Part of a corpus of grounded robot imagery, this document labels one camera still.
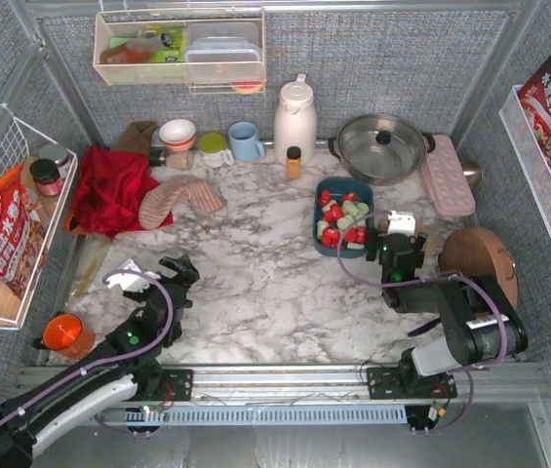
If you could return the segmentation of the clear plastic food container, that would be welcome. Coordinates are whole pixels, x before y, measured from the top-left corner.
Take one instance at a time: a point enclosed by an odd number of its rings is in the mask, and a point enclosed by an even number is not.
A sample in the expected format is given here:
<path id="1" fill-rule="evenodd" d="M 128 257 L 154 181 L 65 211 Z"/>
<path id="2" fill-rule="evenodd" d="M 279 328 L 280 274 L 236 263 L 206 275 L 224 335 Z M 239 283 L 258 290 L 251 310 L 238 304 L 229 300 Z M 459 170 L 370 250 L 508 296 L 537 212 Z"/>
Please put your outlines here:
<path id="1" fill-rule="evenodd" d="M 259 80 L 262 50 L 252 22 L 202 22 L 186 29 L 183 61 L 195 82 Z"/>

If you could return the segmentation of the pink egg tray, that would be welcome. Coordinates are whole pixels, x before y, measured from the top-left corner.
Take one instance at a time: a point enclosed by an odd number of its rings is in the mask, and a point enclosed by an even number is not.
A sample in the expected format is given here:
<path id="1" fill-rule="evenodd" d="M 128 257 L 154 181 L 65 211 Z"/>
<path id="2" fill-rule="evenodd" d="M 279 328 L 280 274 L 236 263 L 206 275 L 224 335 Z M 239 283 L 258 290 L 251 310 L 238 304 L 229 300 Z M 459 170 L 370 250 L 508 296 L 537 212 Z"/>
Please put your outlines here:
<path id="1" fill-rule="evenodd" d="M 476 203 L 453 143 L 448 136 L 432 135 L 435 148 L 419 170 L 423 188 L 440 217 L 466 217 Z"/>

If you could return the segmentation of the silver lidded jar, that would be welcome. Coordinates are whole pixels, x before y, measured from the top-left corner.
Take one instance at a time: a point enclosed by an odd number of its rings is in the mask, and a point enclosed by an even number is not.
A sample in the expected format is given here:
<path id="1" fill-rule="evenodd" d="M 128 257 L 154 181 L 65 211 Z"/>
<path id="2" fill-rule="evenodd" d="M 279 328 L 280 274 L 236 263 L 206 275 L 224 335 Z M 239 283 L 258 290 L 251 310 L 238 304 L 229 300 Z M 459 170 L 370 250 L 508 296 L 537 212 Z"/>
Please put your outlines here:
<path id="1" fill-rule="evenodd" d="M 39 149 L 38 157 L 53 161 L 58 167 L 60 177 L 66 178 L 71 165 L 71 156 L 64 146 L 57 143 L 45 144 Z"/>

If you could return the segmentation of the orange snack bag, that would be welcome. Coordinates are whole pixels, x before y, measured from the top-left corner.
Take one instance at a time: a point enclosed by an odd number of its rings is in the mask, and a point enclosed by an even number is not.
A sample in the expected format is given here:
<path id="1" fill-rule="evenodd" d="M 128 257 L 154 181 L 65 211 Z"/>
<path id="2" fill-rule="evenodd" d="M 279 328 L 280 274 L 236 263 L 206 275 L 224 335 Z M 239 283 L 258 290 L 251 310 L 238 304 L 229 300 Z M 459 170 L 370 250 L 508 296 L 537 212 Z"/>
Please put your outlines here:
<path id="1" fill-rule="evenodd" d="M 22 169 L 17 165 L 0 177 L 0 282 L 19 299 L 45 256 L 45 227 L 21 181 Z"/>

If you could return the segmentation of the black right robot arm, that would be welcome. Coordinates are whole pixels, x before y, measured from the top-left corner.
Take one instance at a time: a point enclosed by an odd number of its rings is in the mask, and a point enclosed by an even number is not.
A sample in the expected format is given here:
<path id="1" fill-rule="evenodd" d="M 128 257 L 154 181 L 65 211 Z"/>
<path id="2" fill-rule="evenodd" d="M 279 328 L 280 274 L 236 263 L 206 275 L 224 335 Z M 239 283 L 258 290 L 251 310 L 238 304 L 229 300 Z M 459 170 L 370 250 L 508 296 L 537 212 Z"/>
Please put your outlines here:
<path id="1" fill-rule="evenodd" d="M 444 335 L 402 353 L 400 386 L 409 391 L 448 376 L 448 372 L 491 362 L 528 349 L 529 338 L 496 278 L 452 274 L 422 280 L 424 234 L 369 231 L 366 260 L 381 266 L 382 297 L 400 314 L 433 313 Z"/>

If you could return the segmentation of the blue mug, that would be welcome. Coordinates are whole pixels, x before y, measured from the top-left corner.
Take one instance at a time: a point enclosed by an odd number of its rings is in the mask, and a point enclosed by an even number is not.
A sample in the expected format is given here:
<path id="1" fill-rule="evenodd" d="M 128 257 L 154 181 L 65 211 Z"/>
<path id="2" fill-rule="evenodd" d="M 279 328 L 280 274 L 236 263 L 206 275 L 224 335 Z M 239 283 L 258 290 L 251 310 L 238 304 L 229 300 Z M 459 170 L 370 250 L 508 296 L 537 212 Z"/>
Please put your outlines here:
<path id="1" fill-rule="evenodd" d="M 228 131 L 229 146 L 236 161 L 251 162 L 265 156 L 257 127 L 251 122 L 237 122 Z"/>

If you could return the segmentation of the round wooden board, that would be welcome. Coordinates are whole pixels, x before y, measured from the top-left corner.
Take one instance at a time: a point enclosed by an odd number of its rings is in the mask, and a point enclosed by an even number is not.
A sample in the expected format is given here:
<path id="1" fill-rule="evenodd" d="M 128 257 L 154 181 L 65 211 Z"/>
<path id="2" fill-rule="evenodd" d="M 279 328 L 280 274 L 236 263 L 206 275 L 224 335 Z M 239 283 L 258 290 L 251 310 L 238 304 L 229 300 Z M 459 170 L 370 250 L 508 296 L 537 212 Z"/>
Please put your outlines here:
<path id="1" fill-rule="evenodd" d="M 513 256 L 489 229 L 455 230 L 439 255 L 442 272 L 459 271 L 464 276 L 493 274 L 513 308 L 518 305 L 518 279 Z"/>

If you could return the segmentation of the beige wall rack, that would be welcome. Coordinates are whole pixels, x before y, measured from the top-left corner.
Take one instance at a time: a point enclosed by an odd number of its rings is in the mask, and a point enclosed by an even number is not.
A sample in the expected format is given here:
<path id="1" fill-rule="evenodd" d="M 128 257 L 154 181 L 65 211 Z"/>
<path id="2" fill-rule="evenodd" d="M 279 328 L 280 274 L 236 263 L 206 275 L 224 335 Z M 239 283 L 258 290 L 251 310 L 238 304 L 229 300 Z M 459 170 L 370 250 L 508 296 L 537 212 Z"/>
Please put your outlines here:
<path id="1" fill-rule="evenodd" d="M 99 12 L 93 67 L 111 86 L 250 94 L 266 81 L 265 14 L 232 7 Z"/>

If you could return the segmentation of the dark lidded jar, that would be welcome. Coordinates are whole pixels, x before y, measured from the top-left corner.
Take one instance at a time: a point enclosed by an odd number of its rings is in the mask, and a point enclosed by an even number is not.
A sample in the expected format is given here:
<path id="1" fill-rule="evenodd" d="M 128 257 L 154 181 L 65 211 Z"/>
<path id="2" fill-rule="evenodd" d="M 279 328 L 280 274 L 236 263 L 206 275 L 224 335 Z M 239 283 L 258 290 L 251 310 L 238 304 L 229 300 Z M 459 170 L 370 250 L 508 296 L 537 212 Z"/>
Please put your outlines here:
<path id="1" fill-rule="evenodd" d="M 35 159 L 29 166 L 29 172 L 38 192 L 45 197 L 57 197 L 63 188 L 59 167 L 48 159 Z"/>

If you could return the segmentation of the orange spice bottle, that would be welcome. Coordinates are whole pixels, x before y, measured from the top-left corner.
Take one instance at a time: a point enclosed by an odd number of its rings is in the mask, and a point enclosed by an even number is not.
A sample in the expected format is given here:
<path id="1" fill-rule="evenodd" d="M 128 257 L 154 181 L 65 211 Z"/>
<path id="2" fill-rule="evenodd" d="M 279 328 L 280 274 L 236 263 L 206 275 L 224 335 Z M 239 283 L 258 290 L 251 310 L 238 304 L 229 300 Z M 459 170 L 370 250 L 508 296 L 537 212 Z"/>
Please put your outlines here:
<path id="1" fill-rule="evenodd" d="M 299 179 L 301 175 L 301 150 L 290 146 L 286 153 L 286 178 Z"/>

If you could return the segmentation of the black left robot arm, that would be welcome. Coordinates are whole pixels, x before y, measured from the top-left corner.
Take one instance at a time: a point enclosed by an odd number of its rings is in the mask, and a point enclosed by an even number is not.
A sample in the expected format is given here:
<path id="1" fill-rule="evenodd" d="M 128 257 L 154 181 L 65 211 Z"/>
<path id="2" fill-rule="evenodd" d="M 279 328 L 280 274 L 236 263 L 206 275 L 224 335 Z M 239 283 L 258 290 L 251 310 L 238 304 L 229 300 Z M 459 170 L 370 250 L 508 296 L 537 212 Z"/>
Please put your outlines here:
<path id="1" fill-rule="evenodd" d="M 132 261 L 102 281 L 119 287 L 137 308 L 84 358 L 35 388 L 0 403 L 0 467 L 29 467 L 73 428 L 123 402 L 148 401 L 165 410 L 191 395 L 189 370 L 164 370 L 158 361 L 182 334 L 200 274 L 187 255 L 163 257 L 174 271 L 141 271 Z"/>

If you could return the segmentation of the stainless steel pot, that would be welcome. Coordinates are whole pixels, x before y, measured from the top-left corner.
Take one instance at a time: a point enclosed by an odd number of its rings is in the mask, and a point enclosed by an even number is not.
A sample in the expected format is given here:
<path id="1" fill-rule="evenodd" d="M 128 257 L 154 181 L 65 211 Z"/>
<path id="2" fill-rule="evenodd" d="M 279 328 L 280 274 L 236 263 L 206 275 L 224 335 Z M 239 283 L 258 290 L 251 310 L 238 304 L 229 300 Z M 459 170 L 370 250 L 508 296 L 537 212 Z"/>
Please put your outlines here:
<path id="1" fill-rule="evenodd" d="M 371 185 L 394 185 L 420 169 L 435 138 L 387 114 L 356 117 L 328 139 L 330 153 L 351 176 Z"/>

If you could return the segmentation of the teal plastic storage basket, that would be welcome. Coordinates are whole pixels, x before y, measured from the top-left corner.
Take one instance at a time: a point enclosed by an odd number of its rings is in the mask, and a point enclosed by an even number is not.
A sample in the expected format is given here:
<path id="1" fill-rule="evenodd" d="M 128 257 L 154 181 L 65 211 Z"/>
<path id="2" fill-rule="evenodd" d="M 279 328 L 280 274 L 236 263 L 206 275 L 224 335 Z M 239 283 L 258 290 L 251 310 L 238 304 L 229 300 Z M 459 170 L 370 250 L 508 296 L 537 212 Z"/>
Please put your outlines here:
<path id="1" fill-rule="evenodd" d="M 373 220 L 361 217 L 373 209 L 374 193 L 368 184 L 346 177 L 321 180 L 316 187 L 312 227 L 316 250 L 336 257 L 337 243 L 341 242 L 343 258 L 363 256 Z"/>

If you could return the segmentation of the green lidded cup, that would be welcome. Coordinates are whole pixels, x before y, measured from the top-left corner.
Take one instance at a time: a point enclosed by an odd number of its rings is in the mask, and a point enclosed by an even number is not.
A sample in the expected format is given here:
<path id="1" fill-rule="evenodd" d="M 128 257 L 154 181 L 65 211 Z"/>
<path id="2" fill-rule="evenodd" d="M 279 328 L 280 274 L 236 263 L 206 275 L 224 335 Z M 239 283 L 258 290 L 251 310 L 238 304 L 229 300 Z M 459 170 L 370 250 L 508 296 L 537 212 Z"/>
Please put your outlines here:
<path id="1" fill-rule="evenodd" d="M 225 137 L 220 133 L 202 135 L 198 147 L 202 161 L 209 168 L 217 169 L 234 164 L 232 152 L 227 146 Z"/>

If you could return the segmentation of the white striped bowl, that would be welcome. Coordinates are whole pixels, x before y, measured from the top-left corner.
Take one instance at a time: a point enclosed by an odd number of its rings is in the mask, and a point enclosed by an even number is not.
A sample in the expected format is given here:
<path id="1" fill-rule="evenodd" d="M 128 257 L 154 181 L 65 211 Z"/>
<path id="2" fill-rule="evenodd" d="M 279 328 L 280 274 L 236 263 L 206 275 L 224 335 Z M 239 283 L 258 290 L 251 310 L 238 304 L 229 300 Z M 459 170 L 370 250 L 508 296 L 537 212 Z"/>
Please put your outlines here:
<path id="1" fill-rule="evenodd" d="M 196 140 L 196 127 L 186 119 L 174 119 L 159 129 L 159 138 L 172 151 L 190 149 Z"/>

